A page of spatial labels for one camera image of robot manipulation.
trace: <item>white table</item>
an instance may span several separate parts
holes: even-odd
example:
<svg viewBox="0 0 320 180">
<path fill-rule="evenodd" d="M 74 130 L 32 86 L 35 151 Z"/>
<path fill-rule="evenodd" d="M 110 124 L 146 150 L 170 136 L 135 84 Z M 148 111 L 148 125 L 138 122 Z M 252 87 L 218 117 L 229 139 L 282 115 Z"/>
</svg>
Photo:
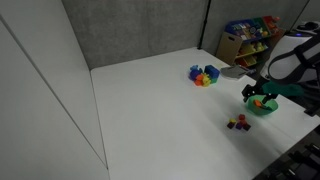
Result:
<svg viewBox="0 0 320 180">
<path fill-rule="evenodd" d="M 227 66 L 191 48 L 92 71 L 111 180 L 252 179 L 320 123 L 281 96 L 273 114 L 252 115 L 241 91 L 254 80 L 197 87 L 195 64 Z M 240 113 L 248 132 L 226 127 Z"/>
</svg>

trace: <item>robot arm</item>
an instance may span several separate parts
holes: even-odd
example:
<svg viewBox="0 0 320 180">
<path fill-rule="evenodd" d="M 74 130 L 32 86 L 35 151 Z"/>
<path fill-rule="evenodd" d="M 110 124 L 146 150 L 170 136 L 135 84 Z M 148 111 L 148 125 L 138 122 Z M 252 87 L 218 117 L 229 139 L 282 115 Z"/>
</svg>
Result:
<svg viewBox="0 0 320 180">
<path fill-rule="evenodd" d="M 256 94 L 265 95 L 262 103 L 277 98 L 277 94 L 263 91 L 263 85 L 269 80 L 283 85 L 310 81 L 317 79 L 317 77 L 319 81 L 319 62 L 320 34 L 312 37 L 302 34 L 284 36 L 272 51 L 256 84 L 254 86 L 247 85 L 242 91 L 244 102 Z"/>
</svg>

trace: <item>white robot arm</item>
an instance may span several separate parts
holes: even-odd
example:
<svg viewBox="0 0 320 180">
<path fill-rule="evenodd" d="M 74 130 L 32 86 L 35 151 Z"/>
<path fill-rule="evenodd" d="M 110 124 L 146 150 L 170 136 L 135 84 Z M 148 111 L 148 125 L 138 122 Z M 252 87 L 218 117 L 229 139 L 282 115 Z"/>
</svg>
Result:
<svg viewBox="0 0 320 180">
<path fill-rule="evenodd" d="M 317 79 L 319 62 L 320 35 L 295 33 L 278 42 L 260 74 L 278 84 L 306 82 Z"/>
</svg>

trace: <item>white wall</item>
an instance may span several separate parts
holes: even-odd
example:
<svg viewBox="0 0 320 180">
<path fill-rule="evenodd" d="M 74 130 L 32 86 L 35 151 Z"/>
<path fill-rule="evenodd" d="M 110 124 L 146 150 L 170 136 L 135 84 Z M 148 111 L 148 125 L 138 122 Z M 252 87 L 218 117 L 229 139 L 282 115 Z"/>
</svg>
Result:
<svg viewBox="0 0 320 180">
<path fill-rule="evenodd" d="M 108 180 L 106 167 L 0 22 L 0 179 Z"/>
<path fill-rule="evenodd" d="M 104 163 L 88 67 L 60 0 L 0 0 L 0 14 Z"/>
<path fill-rule="evenodd" d="M 303 21 L 320 21 L 319 14 L 320 1 L 310 0 L 309 4 L 306 6 L 300 17 L 298 18 L 294 27 L 297 27 Z"/>
</svg>

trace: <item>toy blocks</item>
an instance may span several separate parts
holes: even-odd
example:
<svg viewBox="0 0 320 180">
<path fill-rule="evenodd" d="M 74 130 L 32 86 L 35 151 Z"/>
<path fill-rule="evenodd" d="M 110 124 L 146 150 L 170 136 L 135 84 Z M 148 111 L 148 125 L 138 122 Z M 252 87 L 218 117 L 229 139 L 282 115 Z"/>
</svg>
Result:
<svg viewBox="0 0 320 180">
<path fill-rule="evenodd" d="M 246 120 L 246 116 L 244 114 L 240 114 L 239 115 L 239 120 L 240 121 Z"/>
<path fill-rule="evenodd" d="M 227 127 L 229 129 L 232 129 L 235 126 L 236 129 L 238 130 L 244 129 L 246 131 L 249 131 L 251 126 L 247 123 L 246 116 L 244 114 L 240 114 L 238 118 L 239 118 L 238 122 L 237 120 L 230 118 L 229 123 L 227 124 Z"/>
<path fill-rule="evenodd" d="M 190 67 L 189 78 L 196 86 L 208 87 L 218 81 L 220 71 L 212 65 L 205 67 L 205 72 L 198 65 Z"/>
<path fill-rule="evenodd" d="M 229 122 L 228 125 L 227 125 L 227 127 L 228 127 L 229 129 L 232 129 L 232 128 L 234 127 L 234 125 L 235 125 L 235 123 Z"/>
<path fill-rule="evenodd" d="M 257 99 L 255 99 L 255 100 L 253 101 L 253 103 L 254 103 L 254 105 L 256 105 L 257 107 L 262 107 L 261 102 L 260 102 L 259 100 L 257 100 Z"/>
<path fill-rule="evenodd" d="M 237 123 L 236 128 L 241 130 L 242 129 L 242 124 L 240 122 Z"/>
<path fill-rule="evenodd" d="M 236 123 L 237 123 L 237 121 L 235 119 L 231 118 L 231 119 L 229 119 L 229 123 L 228 123 L 227 127 L 229 129 L 232 129 L 234 127 L 234 125 L 236 125 Z"/>
<path fill-rule="evenodd" d="M 208 65 L 204 68 L 204 72 L 210 76 L 211 79 L 218 79 L 220 75 L 220 71 L 213 67 L 212 65 Z"/>
<path fill-rule="evenodd" d="M 249 131 L 250 128 L 251 128 L 251 126 L 249 124 L 245 124 L 243 126 L 243 129 L 246 130 L 246 131 Z"/>
</svg>

